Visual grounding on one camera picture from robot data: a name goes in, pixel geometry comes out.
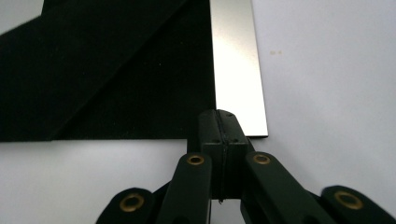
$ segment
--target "white surface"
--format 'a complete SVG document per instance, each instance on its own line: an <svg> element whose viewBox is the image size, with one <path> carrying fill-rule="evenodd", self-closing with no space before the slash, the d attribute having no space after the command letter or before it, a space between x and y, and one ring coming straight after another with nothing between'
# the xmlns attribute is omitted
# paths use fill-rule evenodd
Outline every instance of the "white surface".
<svg viewBox="0 0 396 224"><path fill-rule="evenodd" d="M250 0L210 0L217 109L234 113L248 136L267 136Z"/></svg>
<svg viewBox="0 0 396 224"><path fill-rule="evenodd" d="M0 3L0 22L5 10L20 16ZM270 131L255 148L316 194L345 185L396 217L396 3L253 6ZM119 191L166 182L184 150L183 141L0 144L0 223L93 223ZM237 202L214 205L212 223L243 222Z"/></svg>

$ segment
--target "black fabric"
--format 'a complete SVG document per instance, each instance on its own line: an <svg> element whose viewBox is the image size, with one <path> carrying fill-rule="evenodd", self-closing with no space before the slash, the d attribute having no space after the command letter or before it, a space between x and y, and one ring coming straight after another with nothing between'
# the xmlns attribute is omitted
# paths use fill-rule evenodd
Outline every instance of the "black fabric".
<svg viewBox="0 0 396 224"><path fill-rule="evenodd" d="M1 141L187 138L215 107L207 0L51 1L0 36Z"/></svg>

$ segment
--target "folded black fabric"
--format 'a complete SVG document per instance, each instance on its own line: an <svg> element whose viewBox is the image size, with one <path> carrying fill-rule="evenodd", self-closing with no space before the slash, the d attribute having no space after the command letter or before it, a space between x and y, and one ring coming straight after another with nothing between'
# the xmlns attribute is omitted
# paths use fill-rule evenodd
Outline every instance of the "folded black fabric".
<svg viewBox="0 0 396 224"><path fill-rule="evenodd" d="M52 3L0 36L0 141L187 138L215 108L208 1Z"/></svg>

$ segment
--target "shiny metal surface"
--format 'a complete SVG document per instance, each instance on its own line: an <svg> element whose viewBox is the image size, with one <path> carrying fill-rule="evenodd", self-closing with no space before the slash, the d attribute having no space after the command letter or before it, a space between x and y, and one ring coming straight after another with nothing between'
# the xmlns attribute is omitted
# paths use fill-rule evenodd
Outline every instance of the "shiny metal surface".
<svg viewBox="0 0 396 224"><path fill-rule="evenodd" d="M250 0L210 0L216 104L245 135L268 135Z"/></svg>

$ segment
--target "white tabletop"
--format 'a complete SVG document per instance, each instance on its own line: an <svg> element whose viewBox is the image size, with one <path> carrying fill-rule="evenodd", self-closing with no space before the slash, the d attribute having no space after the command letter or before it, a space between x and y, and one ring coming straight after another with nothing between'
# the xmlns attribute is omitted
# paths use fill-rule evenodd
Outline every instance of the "white tabletop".
<svg viewBox="0 0 396 224"><path fill-rule="evenodd" d="M41 6L0 0L0 33ZM253 6L269 131L256 150L316 194L348 186L396 217L394 1ZM2 143L0 223L93 223L118 192L170 180L185 149L185 140ZM237 201L213 205L212 223L243 222Z"/></svg>

